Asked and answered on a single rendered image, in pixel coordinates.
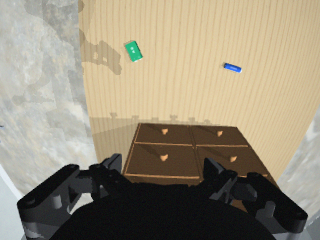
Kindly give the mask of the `small brown wooden chest of drawers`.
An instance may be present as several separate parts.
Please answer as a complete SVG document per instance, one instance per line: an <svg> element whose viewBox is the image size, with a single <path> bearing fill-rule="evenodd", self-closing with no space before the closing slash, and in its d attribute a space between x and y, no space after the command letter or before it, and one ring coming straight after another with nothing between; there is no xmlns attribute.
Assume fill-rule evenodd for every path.
<svg viewBox="0 0 320 240"><path fill-rule="evenodd" d="M252 152L254 153L254 155L256 156L256 158L258 159L258 161L260 162L260 164L262 165L262 167L264 168L264 170L266 171L266 173L268 174L267 176L264 176L265 178L270 178L273 182L273 184L279 189L279 186L277 185L277 183L275 182L275 180L273 179L273 177L271 176L271 174L269 173L269 171L267 170L267 168L265 167L265 165L263 164L263 162L261 161L261 159L258 157L258 155L256 154L256 152L253 150L253 148L251 147L251 145L248 143L248 141L245 139L245 137L243 136L243 134L240 132L240 130L237 127L233 127L236 128L237 131L239 132L239 134L242 136L242 138L245 140L245 142L247 143L248 147L235 147L235 146L196 146L195 145L195 141L193 138L193 134L192 134L192 130L191 130L191 126L203 126L203 125L179 125L179 126L188 126L189 129L189 133L190 133L190 137L191 137L191 141L192 141L192 146L186 146L186 145L160 145L160 144L140 144L140 143L135 143L136 138L137 138L137 134L140 128L140 124L155 124L155 123L138 123L130 149L129 149L129 153L122 171L122 175L126 178L136 178L136 179L152 179L152 180L177 180L177 181L200 181L202 182L204 180L203 178L203 173L202 173L202 169L201 169L201 165L200 165L200 161L199 161L199 157L198 157L198 153L197 153L197 147L207 147L207 148L250 148L252 150ZM160 177L143 177L143 176L129 176L126 175L126 171L127 171L127 167L130 161L130 157L132 154L132 150L134 145L151 145L151 146L174 146L174 147L193 147L194 150L194 154L195 154L195 159L196 159L196 163L197 163L197 168L198 168L198 173L199 173L199 178L160 178Z"/></svg>

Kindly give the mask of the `blue aa battery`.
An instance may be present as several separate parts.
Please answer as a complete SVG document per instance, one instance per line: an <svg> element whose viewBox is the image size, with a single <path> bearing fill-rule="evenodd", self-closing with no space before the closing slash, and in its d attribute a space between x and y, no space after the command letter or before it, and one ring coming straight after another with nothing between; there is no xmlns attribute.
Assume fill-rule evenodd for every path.
<svg viewBox="0 0 320 240"><path fill-rule="evenodd" d="M239 72L239 73L241 73L241 71L242 71L242 68L234 66L234 65L231 65L231 64L228 64L228 63L224 64L224 68L232 70L232 71L236 71L236 72Z"/></svg>

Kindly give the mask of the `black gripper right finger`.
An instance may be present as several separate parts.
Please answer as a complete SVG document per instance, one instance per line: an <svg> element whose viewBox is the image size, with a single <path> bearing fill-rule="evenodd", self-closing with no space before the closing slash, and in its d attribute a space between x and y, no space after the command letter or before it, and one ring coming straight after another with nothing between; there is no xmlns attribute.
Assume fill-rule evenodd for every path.
<svg viewBox="0 0 320 240"><path fill-rule="evenodd" d="M308 214L263 175L249 172L247 177L238 177L237 172L226 170L213 158L205 158L203 178L197 186L191 185L181 194L230 205L233 199L242 200L247 212L266 226L276 240L300 239Z"/></svg>

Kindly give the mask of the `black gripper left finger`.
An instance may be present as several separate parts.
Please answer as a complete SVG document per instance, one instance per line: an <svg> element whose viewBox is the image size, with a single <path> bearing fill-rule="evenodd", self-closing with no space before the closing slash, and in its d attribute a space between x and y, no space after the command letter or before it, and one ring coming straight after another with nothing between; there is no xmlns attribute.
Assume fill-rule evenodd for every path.
<svg viewBox="0 0 320 240"><path fill-rule="evenodd" d="M49 240L70 219L82 193L90 193L93 201L107 195L115 199L149 194L121 172L122 154L116 153L100 164L90 165L89 170L80 170L77 164L62 167L17 202L26 239Z"/></svg>

